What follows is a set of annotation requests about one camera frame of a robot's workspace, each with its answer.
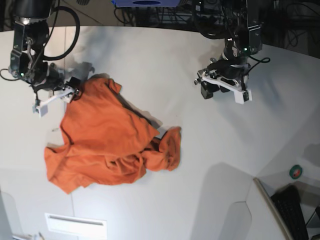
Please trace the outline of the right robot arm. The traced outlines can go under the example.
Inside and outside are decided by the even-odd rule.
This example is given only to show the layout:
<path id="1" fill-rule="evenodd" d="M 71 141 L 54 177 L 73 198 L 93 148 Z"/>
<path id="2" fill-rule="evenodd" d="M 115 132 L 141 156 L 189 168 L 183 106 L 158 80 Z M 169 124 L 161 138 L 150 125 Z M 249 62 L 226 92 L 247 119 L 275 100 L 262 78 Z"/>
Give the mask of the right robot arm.
<path id="1" fill-rule="evenodd" d="M 69 13 L 75 22 L 75 34 L 70 47 L 61 55 L 46 56 L 45 48 L 53 34 L 48 26 L 52 13 Z M 80 19 L 69 7 L 61 6 L 58 0 L 17 0 L 14 3 L 14 36 L 10 53 L 8 72 L 12 81 L 23 81 L 32 88 L 34 94 L 40 90 L 53 93 L 62 91 L 72 101 L 82 94 L 81 81 L 72 77 L 65 81 L 54 62 L 65 58 L 72 52 L 80 35 Z"/>

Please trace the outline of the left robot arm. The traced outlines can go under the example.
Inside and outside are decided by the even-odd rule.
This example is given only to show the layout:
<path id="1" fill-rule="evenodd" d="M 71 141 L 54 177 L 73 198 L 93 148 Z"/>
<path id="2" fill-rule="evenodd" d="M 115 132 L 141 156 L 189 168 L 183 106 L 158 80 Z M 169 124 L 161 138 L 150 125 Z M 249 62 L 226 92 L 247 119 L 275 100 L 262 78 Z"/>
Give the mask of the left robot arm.
<path id="1" fill-rule="evenodd" d="M 254 0 L 219 1 L 221 23 L 214 22 L 209 30 L 201 22 L 204 11 L 201 0 L 191 2 L 192 19 L 197 31 L 210 40 L 224 40 L 224 49 L 218 59 L 212 57 L 207 67 L 197 72 L 195 85 L 200 85 L 204 99 L 211 99 L 218 91 L 232 92 L 238 104 L 252 101 L 248 88 L 250 71 L 254 69 L 248 60 L 266 64 L 270 58 L 254 57 L 262 49 L 262 24 L 259 8 Z"/>

